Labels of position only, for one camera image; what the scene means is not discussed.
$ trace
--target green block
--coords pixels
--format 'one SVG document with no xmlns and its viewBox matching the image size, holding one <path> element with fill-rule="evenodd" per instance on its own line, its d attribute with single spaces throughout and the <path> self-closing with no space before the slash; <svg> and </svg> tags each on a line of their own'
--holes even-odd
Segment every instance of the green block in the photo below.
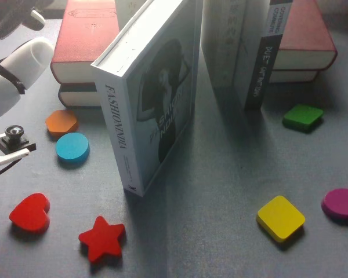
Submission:
<svg viewBox="0 0 348 278">
<path fill-rule="evenodd" d="M 307 132 L 322 118 L 323 114 L 324 111 L 321 109 L 298 104 L 284 116 L 282 123 L 290 129 Z"/>
</svg>

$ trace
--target camera lens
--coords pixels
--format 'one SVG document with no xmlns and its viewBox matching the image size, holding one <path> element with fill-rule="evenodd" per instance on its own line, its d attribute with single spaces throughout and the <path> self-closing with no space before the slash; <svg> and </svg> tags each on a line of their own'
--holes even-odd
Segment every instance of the camera lens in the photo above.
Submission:
<svg viewBox="0 0 348 278">
<path fill-rule="evenodd" d="M 5 129 L 5 135 L 9 138 L 9 142 L 11 143 L 19 142 L 23 134 L 24 134 L 23 127 L 18 125 L 9 126 Z"/>
</svg>

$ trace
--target yellow block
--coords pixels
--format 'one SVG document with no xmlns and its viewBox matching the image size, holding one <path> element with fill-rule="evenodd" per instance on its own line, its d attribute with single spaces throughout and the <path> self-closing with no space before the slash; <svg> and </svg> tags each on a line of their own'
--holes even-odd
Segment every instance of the yellow block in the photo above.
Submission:
<svg viewBox="0 0 348 278">
<path fill-rule="evenodd" d="M 274 240 L 281 243 L 306 219 L 285 197 L 277 196 L 258 211 L 256 220 Z"/>
</svg>

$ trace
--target book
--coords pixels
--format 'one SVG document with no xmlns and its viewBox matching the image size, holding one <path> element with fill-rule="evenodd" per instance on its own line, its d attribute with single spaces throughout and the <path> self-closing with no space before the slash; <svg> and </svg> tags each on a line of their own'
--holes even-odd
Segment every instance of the book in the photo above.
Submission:
<svg viewBox="0 0 348 278">
<path fill-rule="evenodd" d="M 292 0 L 248 0 L 233 86 L 245 110 L 260 109 Z"/>
<path fill-rule="evenodd" d="M 92 64 L 122 185 L 139 196 L 191 117 L 202 7 L 147 0 Z"/>
<path fill-rule="evenodd" d="M 201 47 L 213 88 L 231 87 L 246 0 L 204 0 Z"/>
<path fill-rule="evenodd" d="M 315 80 L 320 71 L 272 71 L 269 83 L 301 83 Z"/>
<path fill-rule="evenodd" d="M 50 64 L 59 83 L 94 82 L 90 64 L 119 33 L 113 1 L 69 0 Z"/>
<path fill-rule="evenodd" d="M 115 0 L 118 26 L 120 30 L 133 15 L 142 7 L 146 0 Z"/>
<path fill-rule="evenodd" d="M 294 0 L 273 70 L 322 71 L 338 52 L 315 0 Z"/>
<path fill-rule="evenodd" d="M 100 108 L 99 96 L 94 83 L 61 84 L 58 98 L 68 108 Z"/>
</svg>

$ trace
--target colored block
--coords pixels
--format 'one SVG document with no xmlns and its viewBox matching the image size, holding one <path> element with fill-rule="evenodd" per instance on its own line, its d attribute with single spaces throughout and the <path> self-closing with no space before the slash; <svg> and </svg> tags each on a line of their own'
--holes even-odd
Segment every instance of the colored block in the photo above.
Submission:
<svg viewBox="0 0 348 278">
<path fill-rule="evenodd" d="M 119 240 L 124 234 L 123 224 L 110 225 L 102 216 L 98 216 L 93 229 L 81 233 L 79 240 L 88 246 L 88 258 L 95 263 L 104 255 L 121 257 Z"/>
<path fill-rule="evenodd" d="M 305 217 L 285 197 L 277 196 L 258 211 L 257 222 L 279 243 L 305 222 Z"/>
<path fill-rule="evenodd" d="M 299 104 L 284 116 L 282 123 L 290 129 L 307 132 L 322 118 L 323 114 L 324 111 L 321 109 Z"/>
<path fill-rule="evenodd" d="M 58 138 L 67 133 L 75 132 L 78 128 L 77 118 L 73 111 L 54 111 L 45 121 L 49 133 Z"/>
<path fill-rule="evenodd" d="M 348 189 L 338 188 L 326 194 L 321 203 L 324 213 L 333 220 L 348 220 Z"/>
<path fill-rule="evenodd" d="M 58 140 L 56 152 L 63 162 L 81 164 L 89 156 L 89 141 L 81 133 L 68 133 Z"/>
<path fill-rule="evenodd" d="M 11 212 L 9 219 L 19 228 L 31 233 L 43 233 L 49 227 L 48 199 L 41 193 L 25 198 Z"/>
</svg>

